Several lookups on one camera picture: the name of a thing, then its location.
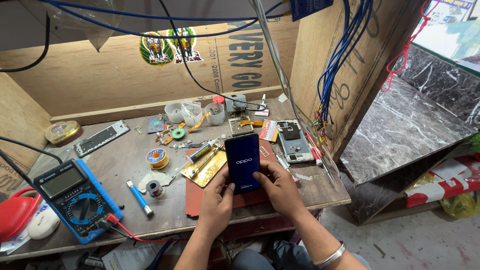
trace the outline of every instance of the oppo logo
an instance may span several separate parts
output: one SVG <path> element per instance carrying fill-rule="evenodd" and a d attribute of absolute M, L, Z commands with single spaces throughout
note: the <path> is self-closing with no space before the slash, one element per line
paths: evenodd
<path fill-rule="evenodd" d="M 240 160 L 240 161 L 237 161 L 237 164 L 242 164 L 242 163 L 247 163 L 249 161 L 251 161 L 252 159 L 247 159 L 247 160 Z"/>

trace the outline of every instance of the solder wire spool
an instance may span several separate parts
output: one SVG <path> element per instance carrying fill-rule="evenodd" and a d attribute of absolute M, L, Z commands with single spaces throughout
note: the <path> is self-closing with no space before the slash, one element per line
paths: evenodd
<path fill-rule="evenodd" d="M 183 128 L 176 128 L 172 131 L 172 137 L 174 139 L 181 139 L 185 136 L 185 130 Z"/>
<path fill-rule="evenodd" d="M 165 166 L 167 166 L 169 161 L 167 153 L 161 148 L 153 149 L 152 151 L 148 152 L 145 160 L 153 170 L 163 169 Z"/>
<path fill-rule="evenodd" d="M 165 187 L 160 185 L 160 182 L 157 180 L 152 180 L 146 185 L 148 193 L 150 196 L 155 198 L 160 198 L 165 194 Z"/>

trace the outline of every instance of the tiled floor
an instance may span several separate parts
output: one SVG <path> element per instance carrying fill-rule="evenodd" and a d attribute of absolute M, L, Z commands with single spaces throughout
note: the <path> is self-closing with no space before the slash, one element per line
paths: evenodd
<path fill-rule="evenodd" d="M 325 209 L 321 220 L 374 270 L 480 269 L 480 216 L 453 220 L 442 210 L 429 211 L 357 227 L 338 206 Z"/>

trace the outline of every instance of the white cable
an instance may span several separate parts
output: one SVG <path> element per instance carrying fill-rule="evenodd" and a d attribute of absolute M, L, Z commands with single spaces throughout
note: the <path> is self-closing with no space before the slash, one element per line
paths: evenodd
<path fill-rule="evenodd" d="M 305 132 L 309 133 L 309 135 L 312 138 L 317 138 L 317 140 L 320 142 L 320 138 L 318 138 L 316 136 L 316 133 L 314 133 L 310 129 L 310 126 L 305 122 L 305 120 L 301 117 L 301 115 L 299 113 L 299 110 L 297 108 L 297 104 L 295 103 L 295 99 L 294 99 L 292 91 L 291 91 L 290 80 L 288 79 L 288 76 L 285 73 L 285 70 L 283 69 L 283 66 L 282 66 L 282 63 L 281 63 L 280 52 L 278 50 L 278 46 L 276 45 L 276 43 L 272 39 L 272 36 L 271 36 L 271 33 L 270 33 L 270 28 L 268 27 L 268 24 L 267 24 L 267 18 L 265 16 L 265 11 L 264 11 L 262 3 L 260 2 L 260 0 L 248 0 L 248 1 L 249 1 L 250 5 L 252 5 L 253 9 L 255 10 L 255 13 L 257 13 L 258 22 L 260 24 L 260 27 L 262 28 L 263 33 L 264 33 L 265 41 L 267 43 L 268 50 L 269 50 L 270 56 L 272 58 L 274 68 L 277 72 L 278 79 L 280 81 L 280 85 L 282 86 L 282 90 L 283 90 L 284 94 L 286 94 L 285 86 L 288 90 L 287 97 L 290 101 L 290 104 L 292 105 L 292 109 L 293 109 L 293 112 L 295 114 L 295 117 L 299 121 L 299 124 L 302 127 L 302 129 Z M 336 164 L 334 163 L 328 149 L 326 147 L 323 147 L 322 144 L 320 144 L 320 145 L 321 145 L 321 149 L 324 151 L 324 155 L 328 157 L 328 160 L 329 160 L 330 164 L 334 167 L 335 171 L 338 173 L 338 177 L 340 177 L 340 174 L 338 172 L 338 168 L 337 168 Z"/>

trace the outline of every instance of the phone screen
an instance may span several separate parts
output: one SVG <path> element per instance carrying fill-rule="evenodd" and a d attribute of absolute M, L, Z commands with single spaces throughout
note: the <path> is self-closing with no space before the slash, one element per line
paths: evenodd
<path fill-rule="evenodd" d="M 234 194 L 260 188 L 252 176 L 260 170 L 258 134 L 248 134 L 225 141 L 230 180 L 235 183 Z"/>

